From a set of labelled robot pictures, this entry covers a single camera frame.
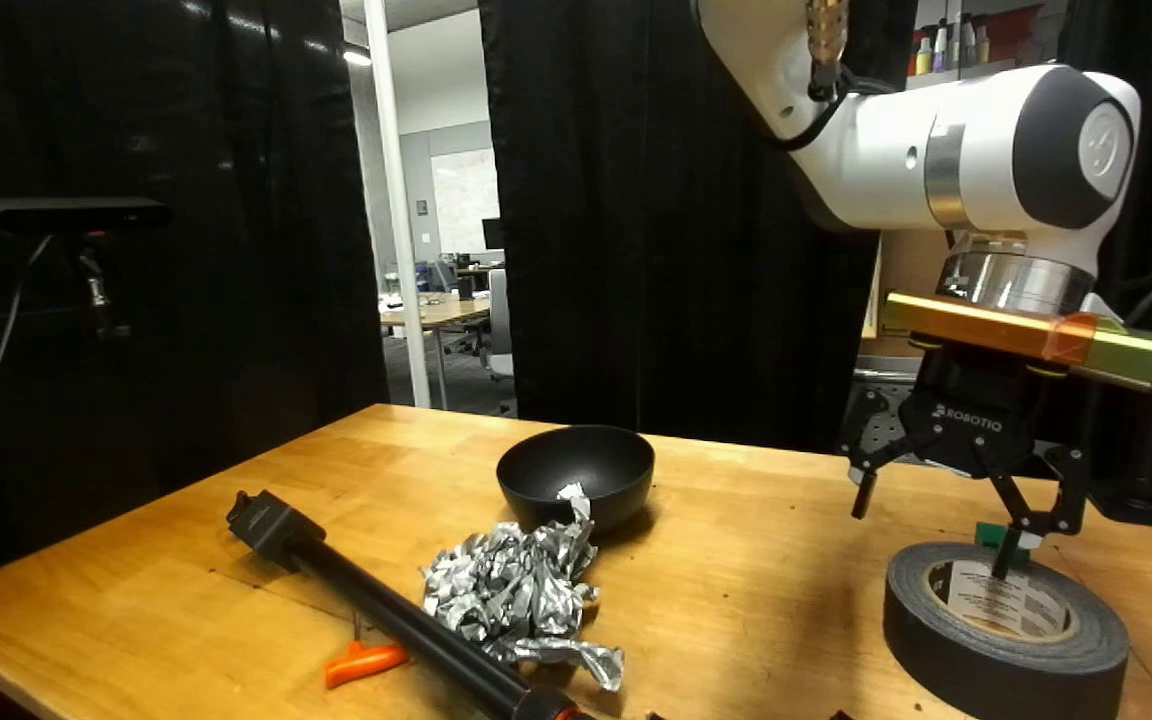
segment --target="wooden table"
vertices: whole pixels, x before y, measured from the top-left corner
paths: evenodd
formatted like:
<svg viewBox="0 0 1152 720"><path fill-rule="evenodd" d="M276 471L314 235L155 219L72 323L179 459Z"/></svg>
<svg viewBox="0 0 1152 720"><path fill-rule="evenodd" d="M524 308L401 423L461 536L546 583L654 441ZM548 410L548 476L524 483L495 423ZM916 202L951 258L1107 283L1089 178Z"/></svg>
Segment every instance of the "wooden table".
<svg viewBox="0 0 1152 720"><path fill-rule="evenodd" d="M481 323L493 317L493 295L423 295L422 302L422 333L433 338L440 404L449 410L449 364L445 364L445 333ZM386 308L380 328L404 328L404 308Z"/></svg>
<svg viewBox="0 0 1152 720"><path fill-rule="evenodd" d="M176 498L0 568L0 694L46 717L468 717L422 661L325 694L349 610L229 536L236 494L276 494L330 544L422 600L422 568L507 516L495 459L541 423L367 410ZM607 548L588 641L627 658L624 698L588 678L592 711L955 717L894 661L879 627L895 548L1000 520L988 483L894 467L850 520L843 459L664 441L654 527ZM1100 593L1133 633L1124 717L1152 720L1152 527L1089 514L1041 562Z"/></svg>

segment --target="office room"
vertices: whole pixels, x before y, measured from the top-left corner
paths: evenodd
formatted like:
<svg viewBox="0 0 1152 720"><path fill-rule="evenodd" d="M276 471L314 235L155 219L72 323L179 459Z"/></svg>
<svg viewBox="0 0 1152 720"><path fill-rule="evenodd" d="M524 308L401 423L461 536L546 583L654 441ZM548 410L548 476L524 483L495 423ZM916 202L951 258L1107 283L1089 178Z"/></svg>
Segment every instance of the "office room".
<svg viewBox="0 0 1152 720"><path fill-rule="evenodd" d="M0 717L1152 717L1152 5L0 0Z"/></svg>

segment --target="orange handle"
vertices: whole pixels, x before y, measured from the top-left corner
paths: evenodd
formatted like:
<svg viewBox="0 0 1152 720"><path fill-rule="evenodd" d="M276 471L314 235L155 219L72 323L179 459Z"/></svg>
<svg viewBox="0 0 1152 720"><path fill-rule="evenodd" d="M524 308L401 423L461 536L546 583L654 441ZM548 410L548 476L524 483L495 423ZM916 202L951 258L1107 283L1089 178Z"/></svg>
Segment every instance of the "orange handle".
<svg viewBox="0 0 1152 720"><path fill-rule="evenodd" d="M330 667L325 667L325 685L330 688L339 688L349 680L361 680L361 678L380 678L390 667L401 667L409 661L409 653L401 643L361 643L353 641L346 648L346 658L338 658Z"/></svg>

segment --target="duct tape roll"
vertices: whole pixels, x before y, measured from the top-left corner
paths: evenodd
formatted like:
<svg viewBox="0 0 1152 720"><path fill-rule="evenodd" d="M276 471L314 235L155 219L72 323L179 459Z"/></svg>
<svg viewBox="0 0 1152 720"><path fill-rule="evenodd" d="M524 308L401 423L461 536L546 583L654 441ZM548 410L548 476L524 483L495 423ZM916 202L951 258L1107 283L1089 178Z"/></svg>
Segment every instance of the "duct tape roll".
<svg viewBox="0 0 1152 720"><path fill-rule="evenodd" d="M1041 565L994 582L994 551L914 544L887 565L886 636L907 678L972 717L1118 717L1128 633Z"/></svg>

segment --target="black bowl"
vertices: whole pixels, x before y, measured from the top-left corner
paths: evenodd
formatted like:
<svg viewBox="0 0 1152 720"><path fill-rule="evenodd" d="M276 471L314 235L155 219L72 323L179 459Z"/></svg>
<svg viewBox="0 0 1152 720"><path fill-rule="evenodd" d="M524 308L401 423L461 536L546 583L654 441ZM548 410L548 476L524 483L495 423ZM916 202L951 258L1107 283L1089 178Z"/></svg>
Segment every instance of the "black bowl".
<svg viewBox="0 0 1152 720"><path fill-rule="evenodd" d="M655 453L627 428L577 423L519 441L495 466L499 494L524 527L571 520L562 490L580 483L595 536L646 514Z"/></svg>

